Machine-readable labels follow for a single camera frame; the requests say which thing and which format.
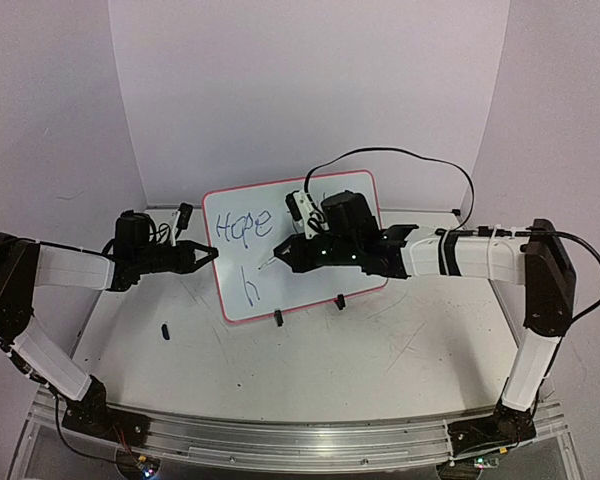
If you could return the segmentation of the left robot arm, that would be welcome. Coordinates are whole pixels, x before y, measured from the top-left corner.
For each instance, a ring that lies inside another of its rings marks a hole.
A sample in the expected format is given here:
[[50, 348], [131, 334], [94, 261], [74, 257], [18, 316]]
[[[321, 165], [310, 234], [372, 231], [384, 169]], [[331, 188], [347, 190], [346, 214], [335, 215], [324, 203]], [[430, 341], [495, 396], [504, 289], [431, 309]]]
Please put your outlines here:
[[99, 251], [0, 232], [0, 348], [32, 380], [69, 408], [67, 425], [103, 437], [120, 429], [124, 415], [112, 408], [105, 384], [80, 366], [41, 316], [53, 296], [82, 291], [126, 293], [149, 275], [189, 275], [213, 262], [219, 251], [187, 240], [191, 218], [183, 204], [172, 223], [158, 225], [145, 212], [127, 210]]

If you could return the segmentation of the white marker pen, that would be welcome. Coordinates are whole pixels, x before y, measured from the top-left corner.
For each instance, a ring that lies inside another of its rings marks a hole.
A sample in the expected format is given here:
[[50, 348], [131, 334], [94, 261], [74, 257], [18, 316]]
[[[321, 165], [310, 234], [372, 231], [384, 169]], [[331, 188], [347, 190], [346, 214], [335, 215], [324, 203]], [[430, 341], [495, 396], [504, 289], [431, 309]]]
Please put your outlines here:
[[262, 264], [260, 264], [257, 269], [258, 270], [263, 270], [267, 266], [269, 266], [272, 263], [274, 263], [276, 260], [277, 260], [277, 258], [275, 256], [272, 256], [272, 257], [268, 258], [267, 260], [265, 260]]

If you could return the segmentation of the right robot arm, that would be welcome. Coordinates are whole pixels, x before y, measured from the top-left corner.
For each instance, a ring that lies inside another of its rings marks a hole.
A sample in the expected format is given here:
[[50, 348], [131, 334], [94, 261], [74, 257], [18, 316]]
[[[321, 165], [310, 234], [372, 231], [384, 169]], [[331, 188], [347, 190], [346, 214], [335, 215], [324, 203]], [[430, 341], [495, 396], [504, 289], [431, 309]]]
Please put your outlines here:
[[381, 228], [365, 196], [344, 191], [316, 206], [295, 191], [285, 202], [301, 230], [273, 250], [297, 274], [357, 266], [388, 279], [487, 279], [525, 289], [524, 335], [493, 412], [448, 425], [453, 458], [518, 446], [536, 435], [539, 391], [574, 322], [576, 274], [553, 224], [476, 230], [394, 224]]

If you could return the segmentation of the pink framed whiteboard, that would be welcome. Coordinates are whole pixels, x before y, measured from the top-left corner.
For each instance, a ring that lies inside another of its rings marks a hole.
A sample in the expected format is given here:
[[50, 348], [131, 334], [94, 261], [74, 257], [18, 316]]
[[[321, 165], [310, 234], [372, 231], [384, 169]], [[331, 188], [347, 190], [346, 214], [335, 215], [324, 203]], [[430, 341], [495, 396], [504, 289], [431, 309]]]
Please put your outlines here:
[[208, 242], [219, 256], [213, 261], [221, 310], [229, 323], [244, 323], [383, 288], [388, 280], [368, 276], [357, 266], [327, 267], [295, 274], [276, 260], [273, 249], [299, 233], [285, 196], [303, 187], [302, 178], [215, 190], [202, 200]]

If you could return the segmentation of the blue marker cap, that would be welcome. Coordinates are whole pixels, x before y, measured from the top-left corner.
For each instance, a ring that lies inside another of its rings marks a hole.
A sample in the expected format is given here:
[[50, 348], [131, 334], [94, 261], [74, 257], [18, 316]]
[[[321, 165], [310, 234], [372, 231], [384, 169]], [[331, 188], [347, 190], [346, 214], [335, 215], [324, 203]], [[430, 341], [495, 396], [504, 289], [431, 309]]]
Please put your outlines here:
[[171, 339], [170, 331], [166, 324], [161, 326], [161, 333], [164, 340], [169, 341]]

